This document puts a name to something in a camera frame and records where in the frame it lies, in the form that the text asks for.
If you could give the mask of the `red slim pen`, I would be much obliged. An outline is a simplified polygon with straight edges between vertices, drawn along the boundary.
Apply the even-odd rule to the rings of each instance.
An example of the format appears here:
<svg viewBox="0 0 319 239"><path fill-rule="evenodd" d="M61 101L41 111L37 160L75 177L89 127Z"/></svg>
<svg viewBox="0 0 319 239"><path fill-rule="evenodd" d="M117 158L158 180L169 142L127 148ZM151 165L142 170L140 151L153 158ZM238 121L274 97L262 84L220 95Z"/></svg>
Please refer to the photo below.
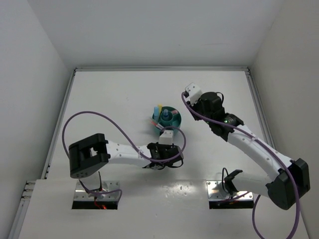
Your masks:
<svg viewBox="0 0 319 239"><path fill-rule="evenodd" d="M151 124L152 124L154 127L156 127L157 129L159 129L159 130L163 130L163 129L164 129L164 127L163 127L160 123L158 123L157 121L155 121L153 118L151 118Z"/></svg>

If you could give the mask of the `clear spray bottle blue cap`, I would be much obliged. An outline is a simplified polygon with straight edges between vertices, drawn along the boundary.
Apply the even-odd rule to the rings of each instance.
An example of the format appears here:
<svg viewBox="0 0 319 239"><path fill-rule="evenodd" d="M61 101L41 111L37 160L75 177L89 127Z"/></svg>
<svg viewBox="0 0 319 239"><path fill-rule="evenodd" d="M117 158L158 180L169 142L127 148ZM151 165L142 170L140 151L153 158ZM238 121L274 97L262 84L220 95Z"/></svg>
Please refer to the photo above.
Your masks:
<svg viewBox="0 0 319 239"><path fill-rule="evenodd" d="M164 120L168 120L169 119L169 111L168 111L168 109L164 109L164 111L162 113L162 118Z"/></svg>

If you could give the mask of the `blue highlighter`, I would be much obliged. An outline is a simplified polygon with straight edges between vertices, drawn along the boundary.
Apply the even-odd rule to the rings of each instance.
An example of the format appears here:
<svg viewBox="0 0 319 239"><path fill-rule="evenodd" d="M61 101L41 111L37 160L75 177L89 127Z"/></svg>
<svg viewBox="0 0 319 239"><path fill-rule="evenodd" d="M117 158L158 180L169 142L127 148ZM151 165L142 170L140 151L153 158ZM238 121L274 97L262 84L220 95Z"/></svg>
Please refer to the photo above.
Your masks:
<svg viewBox="0 0 319 239"><path fill-rule="evenodd" d="M158 121L159 120L159 117L160 117L160 109L158 106L155 106L154 107L154 114L153 114L153 119L155 121Z"/></svg>

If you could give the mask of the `yellow highlighter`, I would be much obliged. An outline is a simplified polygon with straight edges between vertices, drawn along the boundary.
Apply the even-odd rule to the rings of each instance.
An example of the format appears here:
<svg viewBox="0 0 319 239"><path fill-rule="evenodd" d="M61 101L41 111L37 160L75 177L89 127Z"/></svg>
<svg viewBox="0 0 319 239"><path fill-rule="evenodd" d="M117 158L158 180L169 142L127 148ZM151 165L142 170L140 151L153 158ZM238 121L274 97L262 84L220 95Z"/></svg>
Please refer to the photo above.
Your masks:
<svg viewBox="0 0 319 239"><path fill-rule="evenodd" d="M161 111L162 111L162 104L158 104L158 112L159 112L159 116L161 115Z"/></svg>

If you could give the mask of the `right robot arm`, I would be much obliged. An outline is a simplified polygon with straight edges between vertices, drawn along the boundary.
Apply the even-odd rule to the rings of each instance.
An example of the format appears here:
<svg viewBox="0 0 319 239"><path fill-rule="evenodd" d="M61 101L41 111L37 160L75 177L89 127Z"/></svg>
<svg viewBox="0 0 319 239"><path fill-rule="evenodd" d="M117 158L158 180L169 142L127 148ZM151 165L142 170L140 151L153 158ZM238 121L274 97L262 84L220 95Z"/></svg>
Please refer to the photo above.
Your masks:
<svg viewBox="0 0 319 239"><path fill-rule="evenodd" d="M182 99L195 120L205 121L215 135L240 149L267 174L263 178L234 170L223 179L227 193L250 191L288 210L310 190L308 164L301 158L292 160L259 139L240 118L225 112L223 98L216 92L185 90Z"/></svg>

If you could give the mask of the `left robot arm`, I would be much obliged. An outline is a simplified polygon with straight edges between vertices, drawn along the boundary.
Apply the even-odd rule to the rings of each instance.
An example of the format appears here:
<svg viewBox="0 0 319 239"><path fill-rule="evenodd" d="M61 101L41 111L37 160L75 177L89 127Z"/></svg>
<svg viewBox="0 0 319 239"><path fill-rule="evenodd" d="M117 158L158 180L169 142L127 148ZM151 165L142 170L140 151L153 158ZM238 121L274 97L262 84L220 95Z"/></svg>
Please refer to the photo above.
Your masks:
<svg viewBox="0 0 319 239"><path fill-rule="evenodd" d="M70 177L78 179L90 197L120 192L120 189L103 189L99 170L107 164L134 165L144 169L163 170L179 168L184 156L179 146L161 142L133 148L105 139L97 133L75 142L68 151Z"/></svg>

